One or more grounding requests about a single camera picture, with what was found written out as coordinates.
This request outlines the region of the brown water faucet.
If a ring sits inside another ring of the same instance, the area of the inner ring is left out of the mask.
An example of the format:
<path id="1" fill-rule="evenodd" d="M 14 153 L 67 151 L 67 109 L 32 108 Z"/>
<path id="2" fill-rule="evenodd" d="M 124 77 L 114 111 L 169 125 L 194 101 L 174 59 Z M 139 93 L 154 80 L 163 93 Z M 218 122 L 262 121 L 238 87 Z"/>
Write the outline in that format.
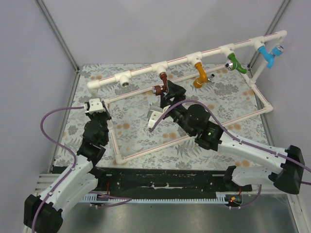
<path id="1" fill-rule="evenodd" d="M 159 77 L 163 81 L 163 85 L 153 86 L 152 93 L 155 96 L 162 95 L 164 93 L 167 93 L 167 91 L 168 91 L 168 88 L 167 88 L 167 85 L 168 85 L 167 74 L 165 72 L 162 72 L 162 73 L 159 74 Z"/>

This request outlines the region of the orange water faucet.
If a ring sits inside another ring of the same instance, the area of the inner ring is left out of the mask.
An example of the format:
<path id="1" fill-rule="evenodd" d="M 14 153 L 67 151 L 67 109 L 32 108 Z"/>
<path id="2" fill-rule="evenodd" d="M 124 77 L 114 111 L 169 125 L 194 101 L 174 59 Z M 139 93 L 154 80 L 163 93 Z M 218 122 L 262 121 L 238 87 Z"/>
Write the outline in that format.
<path id="1" fill-rule="evenodd" d="M 199 77 L 196 78 L 195 81 L 193 82 L 195 88 L 201 88 L 205 83 L 210 82 L 215 77 L 214 74 L 211 74 L 209 76 L 206 74 L 206 72 L 203 70 L 201 62 L 196 63 L 194 67 L 199 72 Z"/>

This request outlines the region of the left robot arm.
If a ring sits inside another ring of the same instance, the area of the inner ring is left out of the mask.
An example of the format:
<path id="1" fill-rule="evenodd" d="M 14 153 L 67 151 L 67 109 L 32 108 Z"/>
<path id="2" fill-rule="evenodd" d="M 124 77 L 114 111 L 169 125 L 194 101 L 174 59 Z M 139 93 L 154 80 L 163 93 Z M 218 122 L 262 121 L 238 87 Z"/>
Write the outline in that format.
<path id="1" fill-rule="evenodd" d="M 98 185 L 103 169 L 97 167 L 109 141 L 111 116 L 104 101 L 90 99 L 84 104 L 89 121 L 84 126 L 83 140 L 73 162 L 37 196 L 24 203 L 24 225 L 34 233 L 56 233 L 68 212 Z"/>

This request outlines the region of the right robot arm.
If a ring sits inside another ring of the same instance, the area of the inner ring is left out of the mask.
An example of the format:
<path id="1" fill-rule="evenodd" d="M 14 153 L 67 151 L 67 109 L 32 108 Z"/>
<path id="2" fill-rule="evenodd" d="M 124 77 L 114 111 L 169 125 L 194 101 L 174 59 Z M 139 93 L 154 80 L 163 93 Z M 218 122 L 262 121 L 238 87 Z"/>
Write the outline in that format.
<path id="1" fill-rule="evenodd" d="M 261 170 L 242 171 L 237 166 L 228 167 L 224 181 L 228 186 L 272 183 L 275 188 L 288 194 L 299 194 L 303 172 L 307 169 L 301 149 L 290 145 L 287 149 L 270 147 L 238 136 L 227 130 L 207 106 L 199 101 L 188 102 L 186 90 L 168 81 L 153 87 L 153 94 L 160 96 L 164 110 L 160 119 L 171 117 L 185 133 L 195 138 L 195 143 L 205 150 L 230 153 L 244 157 L 262 166 Z"/>

